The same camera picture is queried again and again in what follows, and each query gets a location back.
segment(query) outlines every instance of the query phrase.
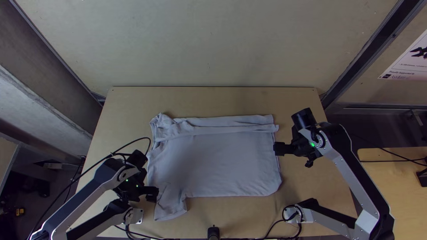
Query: black cable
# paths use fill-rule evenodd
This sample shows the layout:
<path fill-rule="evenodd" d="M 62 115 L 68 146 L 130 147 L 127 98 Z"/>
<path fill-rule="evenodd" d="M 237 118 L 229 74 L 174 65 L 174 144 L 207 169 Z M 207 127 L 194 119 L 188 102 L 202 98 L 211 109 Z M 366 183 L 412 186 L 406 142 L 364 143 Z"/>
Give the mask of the black cable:
<path fill-rule="evenodd" d="M 133 237 L 131 237 L 131 235 L 129 234 L 129 224 L 128 225 L 126 225 L 126 236 L 128 236 L 128 238 L 130 239 L 130 240 L 135 240 Z"/>
<path fill-rule="evenodd" d="M 43 217 L 48 213 L 49 209 L 55 204 L 55 202 L 59 199 L 59 197 L 67 190 L 67 188 L 71 187 L 71 185 L 73 185 L 75 182 L 77 182 L 81 177 L 83 177 L 87 172 L 89 172 L 90 170 L 92 170 L 94 167 L 96 167 L 98 164 L 100 164 L 101 162 L 103 162 L 104 160 L 113 157 L 116 155 L 116 153 L 120 150 L 122 150 L 123 148 L 129 146 L 130 144 L 137 142 L 139 140 L 142 139 L 148 139 L 149 140 L 149 146 L 147 148 L 146 153 L 149 150 L 149 147 L 151 145 L 151 139 L 149 137 L 141 137 L 138 139 L 133 140 L 132 142 L 122 146 L 121 148 L 117 149 L 116 151 L 113 151 L 112 153 L 108 154 L 107 156 L 105 156 L 104 158 L 102 158 L 101 160 L 99 160 L 98 162 L 96 162 L 94 165 L 92 165 L 91 167 L 89 167 L 86 171 L 84 171 L 80 176 L 78 176 L 76 179 L 74 179 L 73 181 L 71 181 L 70 184 L 68 184 L 59 194 L 58 196 L 56 196 L 56 198 L 53 200 L 53 202 L 48 206 L 48 208 L 43 212 L 43 214 L 41 215 L 41 217 L 37 220 L 37 223 L 34 225 L 34 227 L 32 228 L 30 235 L 28 236 L 27 240 L 29 240 L 31 238 L 32 233 L 34 232 L 34 230 L 37 228 L 37 226 L 39 225 L 40 221 L 43 219 Z"/>
<path fill-rule="evenodd" d="M 385 152 L 388 152 L 388 153 L 390 153 L 390 154 L 392 154 L 392 155 L 394 155 L 394 156 L 397 156 L 397 157 L 400 157 L 400 158 L 402 158 L 402 159 L 405 159 L 405 160 L 360 161 L 360 162 L 363 162 L 363 163 L 365 163 L 365 162 L 366 162 L 366 163 L 374 163 L 374 162 L 412 162 L 412 163 L 415 163 L 415 164 L 418 164 L 418 165 L 421 165 L 421 166 L 427 167 L 427 165 L 426 165 L 426 164 L 422 164 L 422 163 L 418 163 L 418 162 L 416 162 L 416 161 L 418 161 L 418 160 L 423 160 L 424 158 L 420 158 L 420 159 L 409 159 L 409 158 L 403 157 L 403 156 L 401 156 L 401 155 L 399 155 L 399 154 L 397 154 L 397 153 L 390 152 L 390 151 L 388 151 L 388 150 L 386 150 L 386 149 L 384 149 L 384 148 L 382 148 L 382 147 L 378 146 L 377 144 L 375 144 L 375 143 L 373 143 L 373 142 L 371 142 L 371 141 L 369 141 L 369 140 L 367 140 L 367 139 L 365 139 L 365 138 L 363 138 L 363 137 L 360 137 L 360 136 L 358 136 L 358 135 L 356 135 L 356 134 L 351 133 L 350 135 L 355 136 L 355 137 L 357 137 L 357 138 L 359 138 L 359 139 L 361 139 L 361 140 L 363 140 L 363 141 L 365 141 L 365 142 L 367 142 L 367 143 L 371 144 L 372 146 L 374 146 L 374 147 L 376 147 L 376 148 L 379 148 L 379 149 L 381 149 L 381 150 L 383 150 L 383 151 L 385 151 Z"/>
<path fill-rule="evenodd" d="M 278 224 L 278 223 L 280 223 L 280 222 L 287 222 L 287 221 L 289 221 L 289 220 L 294 219 L 294 218 L 298 215 L 298 212 L 295 212 L 295 213 L 294 213 L 294 214 L 292 214 L 288 219 L 285 219 L 285 217 L 284 217 L 284 216 L 283 216 L 283 214 L 282 214 L 282 219 L 281 219 L 281 220 L 277 220 L 277 221 L 275 221 L 275 223 L 273 223 L 273 225 L 271 225 L 271 227 L 268 229 L 268 231 L 267 231 L 266 235 L 265 235 L 263 238 L 258 239 L 258 240 L 267 240 L 267 239 L 290 240 L 290 239 L 298 239 L 298 237 L 299 237 L 299 235 L 301 234 L 301 231 L 302 231 L 302 224 L 301 224 L 301 222 L 302 222 L 303 215 L 302 215 L 302 211 L 301 211 L 301 209 L 300 209 L 298 206 L 295 206 L 295 205 L 289 205 L 289 206 L 285 207 L 285 208 L 283 209 L 283 211 L 285 211 L 285 209 L 286 209 L 286 208 L 290 208 L 290 207 L 298 208 L 299 213 L 301 214 L 300 219 L 299 219 L 299 223 L 298 223 L 298 232 L 297 232 L 297 234 L 295 234 L 295 235 L 294 235 L 294 236 L 292 236 L 292 237 L 268 237 L 268 235 L 270 234 L 271 230 L 273 229 L 273 227 L 274 227 L 276 224 Z"/>
<path fill-rule="evenodd" d="M 80 167 L 81 167 L 81 165 L 83 164 L 83 161 L 84 161 L 85 159 L 86 159 L 86 157 L 80 157 L 80 163 L 79 163 L 79 166 L 77 167 L 77 170 L 76 170 L 76 172 L 74 173 L 73 178 L 71 179 L 71 181 L 72 181 L 72 182 L 74 181 L 74 178 L 77 176 L 77 173 L 79 172 Z M 71 191 L 71 186 L 68 188 L 68 193 L 67 193 L 67 196 L 65 196 L 65 199 L 64 199 L 64 203 L 63 203 L 63 204 L 65 204 L 65 203 L 67 202 L 68 196 L 70 195 L 70 191 Z"/>
<path fill-rule="evenodd" d="M 147 139 L 147 140 L 148 140 L 148 142 L 149 142 L 149 143 L 148 143 L 147 151 L 145 151 L 145 154 L 147 155 L 148 150 L 150 149 L 150 146 L 151 146 L 151 139 L 150 139 L 149 137 L 141 137 L 141 138 L 135 139 L 135 140 L 133 140 L 132 142 L 130 142 L 130 143 L 128 143 L 128 144 L 126 144 L 126 145 L 124 145 L 123 147 L 121 147 L 121 148 L 117 149 L 117 150 L 116 150 L 116 151 L 114 151 L 113 153 L 115 154 L 116 152 L 118 152 L 118 151 L 120 151 L 120 150 L 122 150 L 122 149 L 126 148 L 127 146 L 131 145 L 132 143 L 137 142 L 137 141 L 142 140 L 142 139 Z"/>
<path fill-rule="evenodd" d="M 137 233 L 137 232 L 132 232 L 132 231 L 128 230 L 128 229 L 129 229 L 129 225 L 126 225 L 126 229 L 121 228 L 121 227 L 119 227 L 119 226 L 117 226 L 117 225 L 114 225 L 114 226 L 115 226 L 116 228 L 118 228 L 118 229 L 122 230 L 122 231 L 125 231 L 125 232 L 126 232 L 126 233 L 128 233 L 128 234 L 133 234 L 133 235 L 142 236 L 142 237 L 145 237 L 145 238 L 151 238 L 151 239 L 155 239 L 155 240 L 163 240 L 163 239 L 160 239 L 160 238 L 156 238 L 156 237 L 152 237 L 152 236 L 147 236 L 147 235 L 140 234 L 140 233 Z"/>

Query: metal frame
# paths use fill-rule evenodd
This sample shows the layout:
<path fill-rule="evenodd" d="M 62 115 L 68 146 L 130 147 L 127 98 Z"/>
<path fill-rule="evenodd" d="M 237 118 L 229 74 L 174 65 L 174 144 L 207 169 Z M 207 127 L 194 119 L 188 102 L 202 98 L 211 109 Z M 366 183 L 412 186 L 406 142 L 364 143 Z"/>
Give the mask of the metal frame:
<path fill-rule="evenodd" d="M 321 102 L 326 111 L 337 108 L 334 105 L 339 97 L 373 64 L 426 3 L 427 0 L 399 0 L 396 3 L 355 59 L 323 96 Z"/>
<path fill-rule="evenodd" d="M 102 213 L 86 221 L 75 230 L 67 232 L 68 228 L 107 190 L 114 189 L 129 177 L 139 173 L 136 167 L 120 164 L 114 158 L 107 159 L 95 172 L 93 179 L 86 184 L 70 200 L 62 205 L 40 230 L 32 234 L 31 239 L 38 239 L 42 235 L 49 234 L 48 239 L 71 240 L 92 239 L 112 224 L 125 222 L 127 218 L 134 220 L 133 214 L 128 213 L 133 209 L 127 203 L 111 202 Z"/>
<path fill-rule="evenodd" d="M 317 222 L 349 239 L 377 239 L 382 234 L 385 234 L 382 237 L 394 239 L 394 218 L 390 215 L 390 208 L 352 152 L 351 138 L 344 127 L 329 123 L 321 123 L 320 126 L 321 128 L 316 130 L 317 151 L 334 162 L 363 210 L 355 219 L 320 206 L 316 199 L 308 199 L 295 204 L 294 207 L 286 208 L 283 218 L 289 219 L 297 212 L 300 218 L 293 218 L 289 223 Z M 309 128 L 299 130 L 309 142 L 313 142 L 312 132 L 313 129 Z"/>

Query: t-shirt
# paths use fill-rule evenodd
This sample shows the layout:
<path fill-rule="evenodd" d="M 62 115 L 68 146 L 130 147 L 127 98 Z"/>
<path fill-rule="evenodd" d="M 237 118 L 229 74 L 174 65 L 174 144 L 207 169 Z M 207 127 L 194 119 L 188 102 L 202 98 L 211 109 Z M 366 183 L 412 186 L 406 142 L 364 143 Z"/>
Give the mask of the t-shirt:
<path fill-rule="evenodd" d="M 155 220 L 187 212 L 187 197 L 268 196 L 282 179 L 273 151 L 272 115 L 150 121 L 148 184 L 159 188 Z"/>

